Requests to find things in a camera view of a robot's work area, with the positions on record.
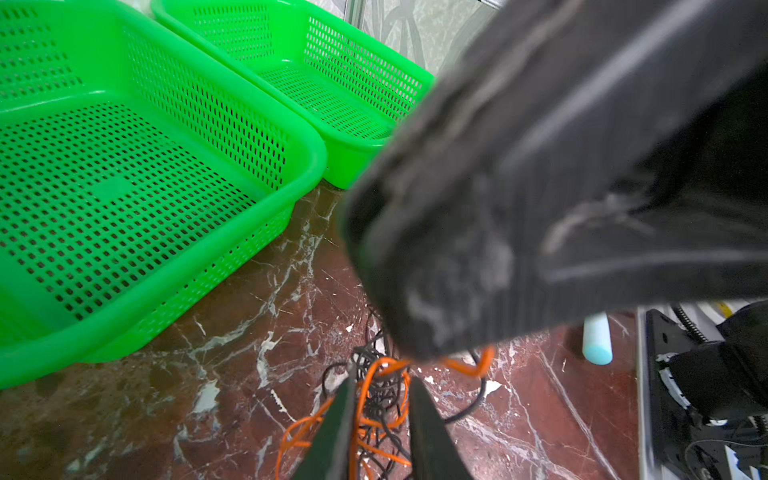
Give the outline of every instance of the marble floor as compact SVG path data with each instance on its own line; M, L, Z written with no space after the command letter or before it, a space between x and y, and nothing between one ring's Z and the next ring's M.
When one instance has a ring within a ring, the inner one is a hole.
M274 478L324 366L362 343L341 196L321 183L281 237L138 353L1 391L0 479ZM583 360L577 327L499 345L482 407L449 427L476 479L638 477L634 319L614 314L611 328L608 366ZM477 393L439 364L414 374L444 414Z

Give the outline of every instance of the tangled wires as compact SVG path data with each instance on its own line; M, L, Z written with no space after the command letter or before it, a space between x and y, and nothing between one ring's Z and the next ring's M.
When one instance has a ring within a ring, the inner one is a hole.
M326 381L329 374L337 368L351 366L355 373L358 386L355 416L353 419L353 434L349 450L349 479L358 480L358 472L364 471L367 478L388 479L395 468L401 465L410 468L411 458L408 449L403 445L401 434L405 420L408 418L408 390L411 382L409 372L410 361L398 359L395 348L383 327L371 336L372 319L381 319L372 310L366 319L365 343L354 347L348 362L335 362L327 366L323 372L321 386L323 396L327 400L317 413L299 420L291 425L283 435L280 443L276 464L276 479L280 477L280 462L284 452L293 446L308 447L309 438L316 427L322 423L325 412L330 407L333 397L327 389ZM481 379L477 397L463 409L445 419L445 423L460 420L474 411L481 403L485 394L485 375L491 365L495 350L489 347L478 356L470 351L474 366L453 359L444 359L443 363L465 375ZM296 428L301 428L289 439Z

